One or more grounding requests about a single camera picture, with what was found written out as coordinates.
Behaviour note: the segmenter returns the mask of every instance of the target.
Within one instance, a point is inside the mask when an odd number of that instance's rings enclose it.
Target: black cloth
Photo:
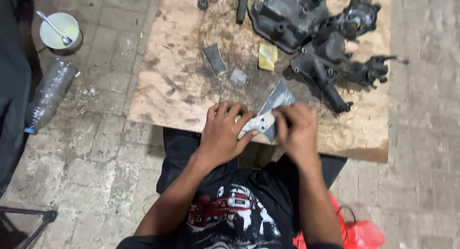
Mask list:
[[[166,157],[157,183],[163,193],[199,146],[196,133],[164,128]],[[347,158],[321,155],[328,187]],[[286,155],[262,170],[237,167],[237,158],[200,183],[189,214],[167,237],[127,237],[117,248],[293,248],[300,231],[299,175]],[[330,244],[308,245],[338,249]]]
[[[0,0],[0,197],[19,162],[31,69],[21,48],[18,0]]]

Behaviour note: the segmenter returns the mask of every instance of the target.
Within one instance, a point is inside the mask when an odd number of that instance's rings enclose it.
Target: plywood table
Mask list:
[[[342,11],[350,0],[328,0],[332,14]],[[380,2],[377,30],[348,42],[355,59],[365,61],[372,54],[390,53],[390,0]],[[128,119],[135,122],[201,132],[207,109],[216,102],[245,103],[258,112],[276,83],[283,79],[297,101],[318,111],[319,151],[374,162],[388,160],[389,83],[376,90],[360,90],[349,84],[337,87],[345,101],[353,101],[350,112],[335,115],[315,98],[309,88],[292,77],[293,55],[278,50],[275,72],[257,68],[263,40],[246,16],[235,23],[237,0],[219,0],[200,11],[197,0],[161,0],[153,24],[144,64],[135,89]],[[202,49],[218,43],[229,69],[216,76]],[[235,68],[247,74],[243,87],[229,81]],[[268,143],[258,135],[254,141]]]

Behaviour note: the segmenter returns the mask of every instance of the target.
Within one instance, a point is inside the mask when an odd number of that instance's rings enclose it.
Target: chair leg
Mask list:
[[[3,213],[15,213],[15,214],[31,214],[31,215],[43,215],[42,224],[39,228],[25,241],[24,245],[21,246],[21,249],[26,249],[29,245],[37,238],[38,234],[49,224],[56,220],[58,212],[55,210],[42,211],[42,210],[33,210],[33,209],[23,209],[23,208],[9,208],[9,207],[0,207],[0,212]]]

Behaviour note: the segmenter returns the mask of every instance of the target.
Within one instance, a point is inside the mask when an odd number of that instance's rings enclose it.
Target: spoon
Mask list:
[[[56,29],[56,27],[54,27],[54,25],[46,18],[46,16],[42,12],[37,11],[37,13],[45,22],[47,22],[51,26],[51,28],[53,28],[57,32],[57,34],[59,34],[61,36],[62,43],[64,43],[65,46],[68,46],[69,44],[72,43],[72,40],[69,37],[66,37],[66,36],[62,35],[58,31],[58,29]]]

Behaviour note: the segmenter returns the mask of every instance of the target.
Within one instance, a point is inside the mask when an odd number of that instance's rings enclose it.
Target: tiled floor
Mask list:
[[[77,18],[84,44],[66,59],[83,74],[29,138],[1,204],[59,211],[35,248],[114,248],[157,198],[161,128],[126,115],[159,0],[34,1]],[[390,162],[349,160],[332,192],[384,231],[385,248],[460,249],[459,0],[391,2],[391,50],[411,64],[392,64]],[[44,68],[53,56],[40,53]],[[40,221],[10,217],[26,232]]]

